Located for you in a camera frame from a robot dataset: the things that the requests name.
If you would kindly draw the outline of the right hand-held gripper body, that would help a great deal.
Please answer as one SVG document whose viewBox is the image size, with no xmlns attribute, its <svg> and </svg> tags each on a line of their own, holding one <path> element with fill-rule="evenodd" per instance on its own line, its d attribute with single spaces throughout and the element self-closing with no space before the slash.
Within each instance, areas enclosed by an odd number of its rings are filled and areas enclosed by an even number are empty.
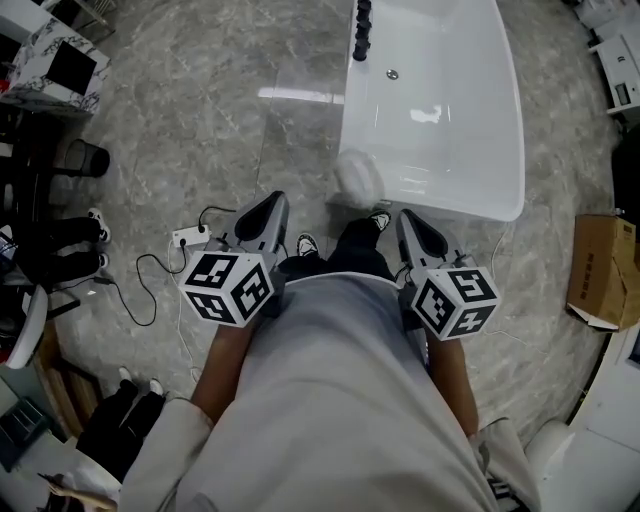
<svg viewBox="0 0 640 512">
<path fill-rule="evenodd" d="M 440 223 L 410 209 L 396 233 L 406 274 L 399 293 L 404 327 L 426 327 L 440 341 L 479 333 L 500 305 L 489 271 L 476 264 Z"/>
</svg>

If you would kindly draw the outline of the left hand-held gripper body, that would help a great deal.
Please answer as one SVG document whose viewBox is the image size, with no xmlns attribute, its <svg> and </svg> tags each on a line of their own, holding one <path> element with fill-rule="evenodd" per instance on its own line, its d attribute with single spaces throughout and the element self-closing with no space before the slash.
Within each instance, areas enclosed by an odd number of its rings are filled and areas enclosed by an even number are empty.
<svg viewBox="0 0 640 512">
<path fill-rule="evenodd" d="M 285 193 L 275 191 L 233 212 L 222 233 L 193 254 L 178 288 L 198 318 L 241 328 L 258 314 L 280 314 L 286 278 L 277 261 L 288 215 Z"/>
</svg>

